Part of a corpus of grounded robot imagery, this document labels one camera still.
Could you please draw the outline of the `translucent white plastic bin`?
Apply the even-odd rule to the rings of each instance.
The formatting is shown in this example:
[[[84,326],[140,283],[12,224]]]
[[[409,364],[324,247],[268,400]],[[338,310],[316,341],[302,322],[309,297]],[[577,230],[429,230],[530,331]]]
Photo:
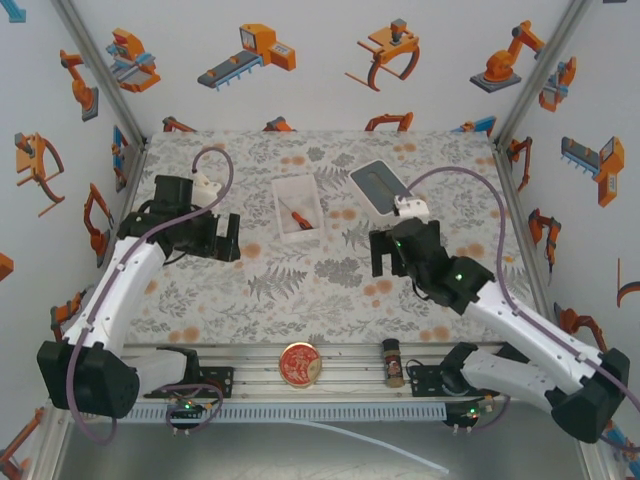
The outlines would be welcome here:
[[[272,193],[280,240],[284,244],[320,241],[324,236],[324,214],[316,180],[312,174],[277,178],[272,181]],[[302,231],[290,213],[279,203],[282,199],[291,209],[305,217],[314,227]]]

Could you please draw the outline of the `floral patterned table mat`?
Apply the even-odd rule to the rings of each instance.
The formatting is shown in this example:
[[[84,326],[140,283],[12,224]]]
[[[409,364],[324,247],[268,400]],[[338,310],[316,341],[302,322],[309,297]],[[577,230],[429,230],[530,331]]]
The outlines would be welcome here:
[[[131,343],[491,342],[485,324],[420,300],[410,282],[371,274],[372,223],[348,174],[382,159],[441,224],[448,253],[501,271],[510,292],[534,300],[513,231],[499,229],[500,180],[483,134],[307,132],[159,133],[148,147],[136,192],[150,199],[158,175],[193,170],[230,182],[222,215],[241,218],[241,258],[222,263],[187,256],[148,284],[127,333]],[[312,174],[325,232],[320,241],[284,244],[272,181]]]

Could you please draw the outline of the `white tray with grey inset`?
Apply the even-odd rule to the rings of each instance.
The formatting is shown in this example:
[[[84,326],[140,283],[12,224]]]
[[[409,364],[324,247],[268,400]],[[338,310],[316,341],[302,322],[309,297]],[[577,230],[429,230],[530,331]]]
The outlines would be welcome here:
[[[348,182],[359,205],[376,225],[383,225],[395,217],[396,196],[411,195],[408,187],[382,159],[352,170]]]

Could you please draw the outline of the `brown spice bottle black cap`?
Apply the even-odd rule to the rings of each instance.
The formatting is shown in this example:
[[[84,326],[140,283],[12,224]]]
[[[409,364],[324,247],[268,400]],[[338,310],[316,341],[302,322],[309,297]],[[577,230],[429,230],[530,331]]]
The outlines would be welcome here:
[[[401,362],[400,343],[397,339],[388,338],[382,341],[383,359],[385,363],[386,385],[389,388],[401,388],[405,381]]]

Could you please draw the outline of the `round red tin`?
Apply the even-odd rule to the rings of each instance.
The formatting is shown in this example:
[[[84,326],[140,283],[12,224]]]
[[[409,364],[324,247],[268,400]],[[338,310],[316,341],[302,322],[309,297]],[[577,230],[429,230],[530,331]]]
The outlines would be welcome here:
[[[311,344],[296,342],[288,345],[279,358],[279,372],[283,380],[294,388],[314,384],[322,370],[322,357]]]

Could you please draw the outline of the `circuit board with green light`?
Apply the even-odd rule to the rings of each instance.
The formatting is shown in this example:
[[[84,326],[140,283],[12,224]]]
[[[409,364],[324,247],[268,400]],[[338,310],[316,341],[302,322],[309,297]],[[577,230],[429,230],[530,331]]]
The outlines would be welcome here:
[[[479,418],[493,412],[493,406],[471,403],[447,403],[445,424],[455,427],[474,427]]]
[[[204,414],[207,412],[208,408],[202,404],[191,400],[179,400],[168,407],[167,415],[171,422],[177,420],[199,421],[203,419]]]

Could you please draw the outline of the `thin white tube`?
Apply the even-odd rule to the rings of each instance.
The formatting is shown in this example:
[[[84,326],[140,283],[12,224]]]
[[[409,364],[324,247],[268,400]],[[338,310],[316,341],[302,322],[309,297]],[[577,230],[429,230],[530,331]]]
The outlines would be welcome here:
[[[380,447],[383,448],[385,450],[391,451],[397,455],[400,455],[406,459],[409,459],[411,461],[414,461],[416,463],[419,463],[425,467],[428,467],[432,470],[435,470],[441,474],[444,475],[448,475],[450,473],[450,470],[438,463],[435,463],[431,460],[428,460],[424,457],[421,457],[419,455],[416,455],[414,453],[411,453],[403,448],[400,448],[398,446],[392,445],[390,443],[387,443],[385,441],[382,441],[380,439],[376,439],[370,436],[366,436],[360,433],[356,433],[354,431],[351,430],[347,430],[344,428],[340,428],[340,427],[336,427],[333,425],[328,425],[328,424],[322,424],[322,423],[317,423],[317,422],[309,422],[309,421],[299,421],[299,420],[294,420],[294,421],[289,421],[290,425],[296,425],[296,426],[302,426],[302,427],[306,427],[306,428],[314,428],[317,430],[322,430],[322,431],[327,431],[327,432],[331,432],[331,433],[335,433],[338,435],[342,435],[351,439],[355,439],[364,443],[367,443],[369,445],[373,445],[376,447]]]

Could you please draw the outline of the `orange handled screwdriver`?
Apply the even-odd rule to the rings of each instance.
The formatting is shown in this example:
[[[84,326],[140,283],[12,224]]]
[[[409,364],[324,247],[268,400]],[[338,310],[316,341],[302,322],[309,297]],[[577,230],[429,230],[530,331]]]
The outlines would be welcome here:
[[[279,200],[279,203],[290,213],[291,218],[297,223],[302,231],[314,229],[313,225],[305,217],[287,206],[282,199]]]

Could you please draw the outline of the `aluminium table edge rail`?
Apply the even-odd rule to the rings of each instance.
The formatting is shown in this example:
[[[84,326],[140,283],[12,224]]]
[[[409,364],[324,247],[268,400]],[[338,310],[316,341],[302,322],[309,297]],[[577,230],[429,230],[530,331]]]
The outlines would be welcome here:
[[[379,344],[321,344],[322,368],[307,388],[285,382],[279,359],[286,345],[191,344],[204,366],[231,366],[235,403],[336,403],[412,401],[411,387],[390,388]]]

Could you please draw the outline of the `aluminium frame post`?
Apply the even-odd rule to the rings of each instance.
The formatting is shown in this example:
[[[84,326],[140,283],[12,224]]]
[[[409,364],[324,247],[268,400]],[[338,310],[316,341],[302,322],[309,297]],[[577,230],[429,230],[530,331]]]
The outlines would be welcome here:
[[[98,50],[91,32],[85,25],[72,0],[49,0],[67,32],[73,39],[80,55],[89,65],[98,86],[104,92],[117,118],[131,140],[140,150],[145,147],[146,137],[142,132],[132,110],[120,93],[120,88],[110,73],[110,69]]]
[[[511,142],[517,128],[533,106],[538,93],[542,90],[551,69],[559,61],[560,54],[565,49],[583,17],[589,11],[595,0],[570,0],[567,8],[560,17],[549,41],[546,43],[532,73],[524,84],[523,90],[509,112],[502,129],[495,138],[495,147],[504,150]]]

